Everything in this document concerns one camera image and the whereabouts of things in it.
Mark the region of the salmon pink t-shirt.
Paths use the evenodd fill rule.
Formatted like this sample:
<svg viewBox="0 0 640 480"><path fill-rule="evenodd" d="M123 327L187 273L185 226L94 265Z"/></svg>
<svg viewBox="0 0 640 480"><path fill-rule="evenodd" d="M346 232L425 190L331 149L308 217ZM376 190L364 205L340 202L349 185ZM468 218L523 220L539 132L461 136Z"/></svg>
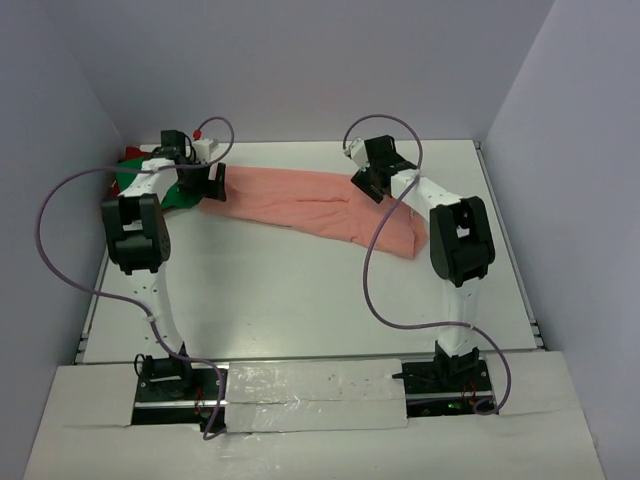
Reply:
<svg viewBox="0 0 640 480"><path fill-rule="evenodd" d="M206 214L285 227L367 247L393 205L375 203L344 174L230 166L224 202L205 199Z"/></svg>

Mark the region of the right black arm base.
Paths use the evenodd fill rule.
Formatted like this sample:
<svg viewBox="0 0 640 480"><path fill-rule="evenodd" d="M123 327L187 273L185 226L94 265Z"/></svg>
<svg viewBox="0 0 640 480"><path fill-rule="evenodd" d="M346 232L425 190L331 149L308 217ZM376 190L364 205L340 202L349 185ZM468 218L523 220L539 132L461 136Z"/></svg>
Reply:
<svg viewBox="0 0 640 480"><path fill-rule="evenodd" d="M402 361L399 373L409 418L491 414L496 406L486 361L473 347L448 355L438 344L430 360Z"/></svg>

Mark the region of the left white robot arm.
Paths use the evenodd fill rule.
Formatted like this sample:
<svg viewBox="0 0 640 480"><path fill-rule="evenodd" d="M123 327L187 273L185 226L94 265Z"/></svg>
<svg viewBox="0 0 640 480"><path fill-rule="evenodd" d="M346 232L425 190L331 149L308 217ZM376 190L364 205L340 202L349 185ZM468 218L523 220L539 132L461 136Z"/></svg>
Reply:
<svg viewBox="0 0 640 480"><path fill-rule="evenodd" d="M199 130L162 131L160 145L131 183L101 205L109 258L129 278L132 302L143 310L145 338L179 359L186 346L169 299L166 266L172 247L162 203L171 189L198 201L227 200L226 165L213 157L217 146Z"/></svg>

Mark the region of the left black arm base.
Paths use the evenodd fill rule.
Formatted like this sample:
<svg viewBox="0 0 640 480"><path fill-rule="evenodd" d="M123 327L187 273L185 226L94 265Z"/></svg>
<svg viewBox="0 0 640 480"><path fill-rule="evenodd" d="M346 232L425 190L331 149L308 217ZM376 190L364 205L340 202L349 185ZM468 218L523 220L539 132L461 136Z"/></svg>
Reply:
<svg viewBox="0 0 640 480"><path fill-rule="evenodd" d="M192 366L173 357L138 354L131 423L134 426L191 425L201 433L218 434L225 428L225 400L221 381L210 367Z"/></svg>

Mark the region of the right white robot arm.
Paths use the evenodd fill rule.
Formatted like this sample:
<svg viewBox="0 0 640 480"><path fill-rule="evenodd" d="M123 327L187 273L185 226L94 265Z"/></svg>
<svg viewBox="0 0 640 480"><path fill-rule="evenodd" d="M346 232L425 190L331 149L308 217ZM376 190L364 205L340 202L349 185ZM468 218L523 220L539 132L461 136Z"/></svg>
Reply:
<svg viewBox="0 0 640 480"><path fill-rule="evenodd" d="M357 138L343 153L358 167L352 183L361 192L376 203L399 200L426 221L429 259L443 285L444 319L437 323L435 351L446 359L436 364L434 377L441 388L455 391L470 375L462 358L476 349L472 325L480 281L495 260L486 205L478 196L462 197L428 179L397 152L389 135Z"/></svg>

